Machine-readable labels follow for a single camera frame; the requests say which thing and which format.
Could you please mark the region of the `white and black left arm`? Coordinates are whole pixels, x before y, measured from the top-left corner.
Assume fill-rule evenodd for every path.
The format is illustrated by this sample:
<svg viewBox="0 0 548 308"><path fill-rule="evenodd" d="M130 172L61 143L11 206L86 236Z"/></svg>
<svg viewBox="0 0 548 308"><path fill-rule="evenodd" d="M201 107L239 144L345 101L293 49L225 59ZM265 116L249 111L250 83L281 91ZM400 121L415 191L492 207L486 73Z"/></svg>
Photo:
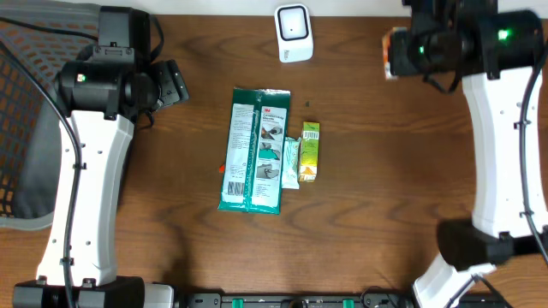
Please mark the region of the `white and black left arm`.
<svg viewBox="0 0 548 308"><path fill-rule="evenodd" d="M98 35L66 62L47 102L61 129L51 233L34 280L15 285L15 307L164 307L178 290L117 273L115 228L124 164L140 115L188 100L180 69L152 46L158 19L103 6Z"/></svg>

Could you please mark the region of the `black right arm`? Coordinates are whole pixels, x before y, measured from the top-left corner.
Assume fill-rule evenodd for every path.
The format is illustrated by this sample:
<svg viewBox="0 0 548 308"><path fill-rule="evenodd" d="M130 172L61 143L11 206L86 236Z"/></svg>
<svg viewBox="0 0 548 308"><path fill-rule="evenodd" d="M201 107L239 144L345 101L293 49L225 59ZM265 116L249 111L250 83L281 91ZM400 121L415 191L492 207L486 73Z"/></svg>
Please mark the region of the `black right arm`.
<svg viewBox="0 0 548 308"><path fill-rule="evenodd" d="M511 258L547 253L538 105L547 43L530 9L495 0L409 0L411 25L383 39L388 79L452 73L472 119L476 193L469 218L442 221L438 255L403 307L456 307Z"/></svg>

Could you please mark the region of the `green white 3M packet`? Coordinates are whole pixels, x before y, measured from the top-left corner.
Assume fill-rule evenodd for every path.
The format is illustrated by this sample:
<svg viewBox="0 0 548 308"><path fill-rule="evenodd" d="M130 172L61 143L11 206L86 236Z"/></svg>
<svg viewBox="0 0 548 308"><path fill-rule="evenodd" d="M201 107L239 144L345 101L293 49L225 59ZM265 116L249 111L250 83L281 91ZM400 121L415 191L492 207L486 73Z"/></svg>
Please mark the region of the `green white 3M packet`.
<svg viewBox="0 0 548 308"><path fill-rule="evenodd" d="M218 208L278 215L291 93L236 88Z"/></svg>

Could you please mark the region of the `small orange candy box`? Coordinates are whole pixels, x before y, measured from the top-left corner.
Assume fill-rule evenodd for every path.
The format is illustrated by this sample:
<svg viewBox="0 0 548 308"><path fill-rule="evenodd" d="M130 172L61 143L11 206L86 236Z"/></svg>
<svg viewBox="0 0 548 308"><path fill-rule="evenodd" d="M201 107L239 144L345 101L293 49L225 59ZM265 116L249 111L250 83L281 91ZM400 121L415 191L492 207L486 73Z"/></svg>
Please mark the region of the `small orange candy box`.
<svg viewBox="0 0 548 308"><path fill-rule="evenodd" d="M408 60L408 29L393 27L383 36L382 44L385 78L403 76Z"/></svg>

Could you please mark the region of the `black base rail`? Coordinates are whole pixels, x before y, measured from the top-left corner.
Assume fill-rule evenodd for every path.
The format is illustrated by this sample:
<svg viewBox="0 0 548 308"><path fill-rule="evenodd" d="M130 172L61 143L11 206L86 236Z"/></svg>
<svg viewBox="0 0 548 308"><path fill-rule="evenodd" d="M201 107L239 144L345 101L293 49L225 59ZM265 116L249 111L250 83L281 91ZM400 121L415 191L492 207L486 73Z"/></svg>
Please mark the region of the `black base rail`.
<svg viewBox="0 0 548 308"><path fill-rule="evenodd" d="M361 294L183 294L175 308L419 308L412 293L370 288Z"/></svg>

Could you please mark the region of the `green snack box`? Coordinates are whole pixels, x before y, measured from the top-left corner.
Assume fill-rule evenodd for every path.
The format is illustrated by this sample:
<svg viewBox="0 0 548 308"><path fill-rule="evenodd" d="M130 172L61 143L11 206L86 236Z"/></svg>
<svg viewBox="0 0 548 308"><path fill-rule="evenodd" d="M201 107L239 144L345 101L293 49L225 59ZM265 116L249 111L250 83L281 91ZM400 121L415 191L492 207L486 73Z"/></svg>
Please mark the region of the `green snack box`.
<svg viewBox="0 0 548 308"><path fill-rule="evenodd" d="M301 133L299 182L314 182L319 164L319 129L317 122L303 122Z"/></svg>

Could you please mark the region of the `white teal wipes packet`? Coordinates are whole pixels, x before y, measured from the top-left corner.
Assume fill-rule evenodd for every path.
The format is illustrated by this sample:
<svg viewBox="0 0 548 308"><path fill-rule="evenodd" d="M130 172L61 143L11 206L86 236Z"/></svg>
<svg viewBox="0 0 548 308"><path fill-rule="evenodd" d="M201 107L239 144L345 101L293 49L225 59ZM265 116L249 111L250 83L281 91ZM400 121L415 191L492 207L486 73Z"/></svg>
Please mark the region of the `white teal wipes packet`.
<svg viewBox="0 0 548 308"><path fill-rule="evenodd" d="M300 188L298 181L299 149L301 139L286 137L284 141L282 189Z"/></svg>

